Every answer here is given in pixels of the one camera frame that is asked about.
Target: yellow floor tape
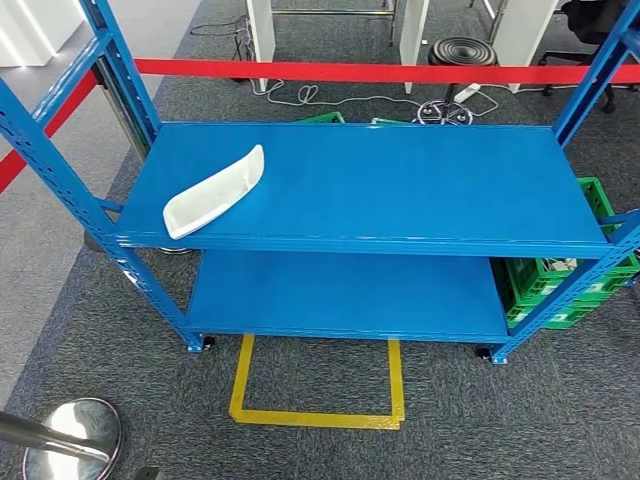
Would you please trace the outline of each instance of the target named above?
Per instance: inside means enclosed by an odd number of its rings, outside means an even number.
[[[242,403],[249,365],[254,350],[254,336],[245,335],[229,414],[238,423],[260,425],[282,425],[298,427],[368,428],[399,430],[405,420],[405,394],[402,389],[402,367],[400,362],[400,342],[389,340],[389,383],[391,390],[391,415],[349,415],[338,413],[278,412],[274,410],[245,410]]]

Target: red barrier tape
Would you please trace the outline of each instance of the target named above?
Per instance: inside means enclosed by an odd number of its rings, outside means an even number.
[[[97,85],[97,82],[93,72],[91,70],[87,72],[86,75],[78,82],[78,85],[64,103],[60,105],[57,112],[49,120],[49,123],[45,127],[45,133],[48,137],[51,137],[56,133],[96,85]],[[11,150],[0,161],[0,193],[14,181],[24,166],[24,160],[15,150]]]
[[[357,83],[522,83],[574,85],[588,67],[432,67],[357,63],[254,63],[219,60],[135,60],[140,73],[188,77],[271,78],[312,82]],[[616,83],[640,83],[640,65],[623,65]]]

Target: blue metal shelf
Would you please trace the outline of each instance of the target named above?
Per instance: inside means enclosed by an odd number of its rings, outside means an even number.
[[[205,252],[186,328],[206,333],[503,343],[481,257]]]
[[[552,128],[161,124],[107,1],[80,3],[96,39],[33,115],[0,79],[0,133],[189,351],[201,351],[204,333],[395,336],[491,344],[491,360],[504,364],[640,247],[640,211],[602,219],[622,224],[604,238],[562,151],[638,54],[631,26],[640,0],[628,2]],[[92,64],[146,157],[122,211],[94,197],[42,130]],[[168,237],[169,199],[255,144],[266,155],[255,189],[201,230]],[[114,224],[105,210],[121,215]],[[131,247],[206,250],[188,314]],[[374,255],[381,253],[405,255]],[[507,331],[490,256],[584,260]]]
[[[179,241],[162,209],[255,144],[265,173]],[[163,124],[115,226],[125,247],[598,258],[611,250],[543,127]]]

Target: chair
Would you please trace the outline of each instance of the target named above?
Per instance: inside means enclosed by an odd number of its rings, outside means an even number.
[[[574,32],[578,40],[587,45],[598,45],[594,53],[547,51],[538,62],[538,65],[546,65],[548,58],[559,58],[577,62],[580,65],[590,65],[600,47],[605,42],[616,20],[623,11],[627,0],[571,0],[562,5],[559,13],[567,15],[569,30]],[[629,89],[635,90],[635,85]],[[550,96],[552,86],[547,85],[543,90],[543,95]],[[605,90],[607,103],[602,108],[605,113],[615,111],[615,95],[611,85]]]
[[[497,65],[497,54],[482,40],[466,37],[452,37],[438,40],[429,50],[429,65],[492,66]],[[469,125],[472,114],[466,106],[456,103],[454,94],[457,85],[451,83],[442,100],[432,100],[418,110],[420,123],[436,122],[453,125]]]

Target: perforated metal post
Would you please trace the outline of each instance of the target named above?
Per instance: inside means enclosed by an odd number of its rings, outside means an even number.
[[[114,85],[122,96],[122,103],[128,108],[128,113],[137,120],[147,144],[153,143],[160,128],[160,120],[109,3],[106,0],[80,0],[80,4],[94,34],[98,36],[107,31],[112,37],[104,55],[115,77]]]
[[[565,147],[584,121],[614,74],[629,55],[623,42],[630,25],[640,12],[640,0],[632,0],[620,15],[609,37],[558,118],[553,129]],[[526,318],[510,330],[511,339],[491,350],[496,364],[506,363],[506,356],[542,328],[547,321],[570,305],[602,275],[620,264],[640,247],[640,213],[630,212],[610,238],[611,250],[599,260],[583,260],[568,278],[546,297]]]
[[[640,12],[640,0],[631,0],[593,59],[591,67],[571,95],[553,126],[558,143],[566,147],[593,105],[600,98],[627,56],[623,38]]]
[[[184,340],[189,351],[202,349],[199,335],[185,329],[185,315],[133,250],[110,235],[113,223],[44,131],[5,82],[0,80],[0,132],[111,260]]]
[[[599,260],[583,260],[571,275],[540,302],[525,319],[512,329],[511,340],[491,352],[494,363],[506,363],[506,355],[515,350],[543,325],[588,290],[598,279],[619,265],[640,246],[640,212],[629,214],[628,220],[611,235],[611,250]]]
[[[0,133],[42,178],[72,215],[91,235],[111,260],[180,335],[189,351],[202,350],[200,335],[186,329],[186,318],[132,249],[119,246],[112,236],[114,224],[42,130],[49,108],[66,98],[98,58],[111,67],[112,83],[122,103],[136,120],[141,138],[151,145],[160,122],[142,79],[135,69],[113,14],[105,0],[82,0],[81,4],[94,29],[92,40],[45,98],[32,116],[5,83],[0,80]]]

